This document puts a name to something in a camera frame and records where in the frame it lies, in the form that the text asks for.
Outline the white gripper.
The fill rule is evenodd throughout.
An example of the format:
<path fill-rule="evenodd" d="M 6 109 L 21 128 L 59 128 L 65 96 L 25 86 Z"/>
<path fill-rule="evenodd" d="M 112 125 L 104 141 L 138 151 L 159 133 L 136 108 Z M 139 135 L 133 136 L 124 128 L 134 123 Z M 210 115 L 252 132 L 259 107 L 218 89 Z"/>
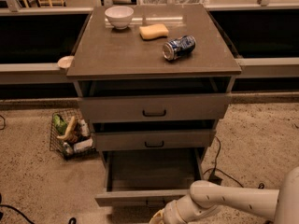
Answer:
<path fill-rule="evenodd" d="M 178 224 L 176 201 L 168 203 L 164 210 L 159 210 L 149 224 Z"/>

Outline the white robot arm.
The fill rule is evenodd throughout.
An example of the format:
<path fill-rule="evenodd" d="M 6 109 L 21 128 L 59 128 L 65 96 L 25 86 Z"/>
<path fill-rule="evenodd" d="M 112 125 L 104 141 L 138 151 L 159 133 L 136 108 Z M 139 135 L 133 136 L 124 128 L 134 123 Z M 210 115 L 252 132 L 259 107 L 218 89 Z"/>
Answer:
<path fill-rule="evenodd" d="M 299 167 L 286 174 L 280 189 L 233 188 L 196 181 L 187 195 L 168 203 L 149 224 L 188 224 L 215 215 L 221 205 L 274 224 L 299 224 Z"/>

